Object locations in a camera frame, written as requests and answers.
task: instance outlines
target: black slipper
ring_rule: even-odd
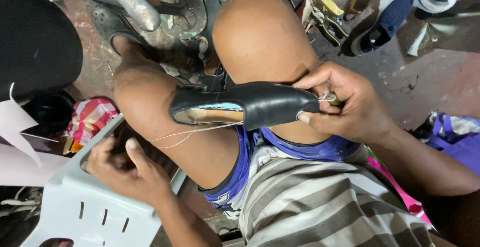
[[[103,5],[96,5],[92,11],[92,20],[100,35],[110,44],[115,53],[120,55],[117,48],[113,45],[113,37],[123,36],[134,42],[137,42],[147,52],[150,58],[159,62],[157,51],[150,46],[145,39],[135,31],[130,23],[123,17]]]

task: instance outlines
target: purple bag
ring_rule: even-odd
[[[450,116],[441,113],[435,118],[427,145],[449,155],[480,176],[480,133],[455,133]]]

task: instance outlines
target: striped shirt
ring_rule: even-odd
[[[432,227],[352,164],[272,158],[243,199],[239,225],[249,247],[434,246]]]

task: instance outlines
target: leg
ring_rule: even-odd
[[[166,74],[158,63],[147,59],[142,48],[128,39],[116,36],[114,45],[122,62],[114,76],[115,101],[126,121],[146,140],[193,130],[176,124],[168,110],[174,92],[181,83]],[[211,189],[230,173],[239,155],[239,139],[235,128],[180,134],[152,141],[162,148],[198,185]]]
[[[213,43],[223,66],[237,84],[270,81],[291,84],[320,65],[300,20],[281,0],[229,0],[219,11]],[[270,128],[295,143],[327,140],[297,121]]]

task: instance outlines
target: fingernail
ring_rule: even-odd
[[[140,145],[138,144],[138,141],[135,138],[129,138],[127,140],[127,143],[125,144],[125,147],[129,150],[135,150],[137,147]]]
[[[308,124],[310,122],[310,117],[307,116],[305,113],[300,113],[300,115],[298,115],[298,120]]]

